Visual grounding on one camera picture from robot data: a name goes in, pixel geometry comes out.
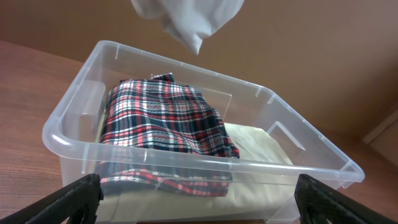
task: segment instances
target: plaid shirt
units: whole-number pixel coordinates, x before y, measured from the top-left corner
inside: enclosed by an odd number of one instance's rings
[[[172,74],[121,81],[109,91],[106,107],[102,143],[239,158],[218,111],[200,91],[175,83]],[[114,162],[100,162],[96,172],[108,194],[159,189],[225,196],[232,180],[229,172]]]

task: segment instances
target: red and black plaid cloth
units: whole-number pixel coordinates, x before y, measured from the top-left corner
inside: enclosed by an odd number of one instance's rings
[[[199,90],[175,83],[172,74],[121,81],[109,91],[106,108],[104,144],[239,158],[218,111]],[[115,162],[100,162],[96,172],[108,194],[157,189],[222,197],[232,180],[229,172]]]

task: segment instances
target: clothing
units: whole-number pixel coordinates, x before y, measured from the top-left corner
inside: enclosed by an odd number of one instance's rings
[[[131,0],[146,19],[161,17],[162,27],[193,53],[240,10],[243,0]]]
[[[200,91],[175,83],[172,74],[122,81],[109,91],[106,107],[104,144],[239,158],[217,110]],[[115,162],[100,162],[96,172],[105,194],[158,189],[222,197],[232,181],[229,172]]]
[[[229,123],[224,125],[239,149],[240,159],[292,165],[278,142],[263,129]],[[242,172],[233,172],[232,178],[233,182],[229,184],[225,197],[187,197],[159,190],[106,195],[98,207],[97,222],[138,222],[223,215],[231,217],[256,211],[261,215],[249,217],[270,218],[294,195],[297,182],[297,177]]]

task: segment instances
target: transparent storage box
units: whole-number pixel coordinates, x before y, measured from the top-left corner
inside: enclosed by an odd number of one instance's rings
[[[121,80],[172,72],[201,90],[219,112],[240,159],[100,144],[108,91]],[[44,125],[42,139],[60,156],[63,185],[95,172],[99,161],[217,170],[232,175],[225,197],[122,189],[105,195],[98,223],[299,217],[294,189],[309,174],[334,189],[361,182],[364,172],[272,90],[123,44],[100,41]],[[201,182],[203,179],[179,181]]]

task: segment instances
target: brown background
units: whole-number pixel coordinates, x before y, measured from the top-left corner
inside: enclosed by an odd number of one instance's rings
[[[264,85],[320,129],[362,137],[398,102],[397,8],[246,0],[195,56],[128,0],[0,1],[0,39],[82,62],[114,40]]]

